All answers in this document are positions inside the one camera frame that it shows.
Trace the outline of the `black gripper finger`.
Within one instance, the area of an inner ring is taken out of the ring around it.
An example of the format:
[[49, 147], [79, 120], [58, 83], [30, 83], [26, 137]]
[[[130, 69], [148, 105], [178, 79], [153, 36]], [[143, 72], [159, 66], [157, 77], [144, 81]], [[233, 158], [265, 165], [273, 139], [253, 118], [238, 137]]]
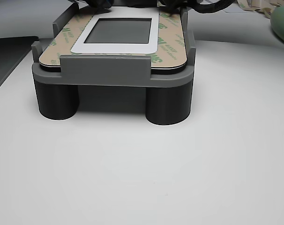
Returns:
[[92, 8], [108, 9], [112, 7], [111, 0], [85, 0], [85, 2]]

